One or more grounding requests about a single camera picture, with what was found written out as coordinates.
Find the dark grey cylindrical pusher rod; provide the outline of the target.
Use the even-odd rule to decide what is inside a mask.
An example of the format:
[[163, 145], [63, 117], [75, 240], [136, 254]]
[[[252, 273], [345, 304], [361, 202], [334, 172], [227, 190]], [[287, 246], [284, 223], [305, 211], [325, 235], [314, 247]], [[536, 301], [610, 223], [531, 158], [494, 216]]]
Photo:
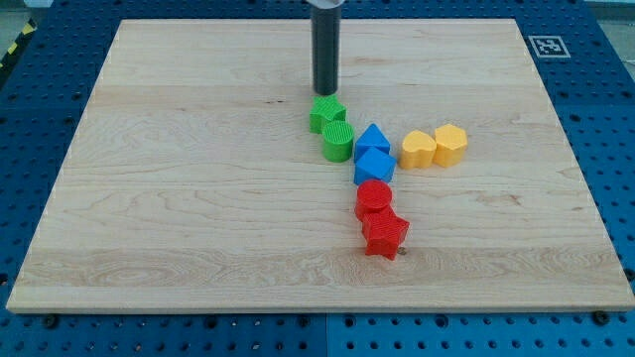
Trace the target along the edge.
[[331, 95], [338, 87], [341, 4], [312, 4], [313, 88]]

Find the white rod mount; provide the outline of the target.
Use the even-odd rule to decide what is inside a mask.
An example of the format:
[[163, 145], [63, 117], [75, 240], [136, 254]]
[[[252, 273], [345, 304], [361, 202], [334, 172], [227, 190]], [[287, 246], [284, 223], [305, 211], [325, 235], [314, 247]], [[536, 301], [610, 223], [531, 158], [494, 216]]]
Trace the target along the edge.
[[345, 0], [306, 0], [318, 9], [334, 9], [341, 6]]

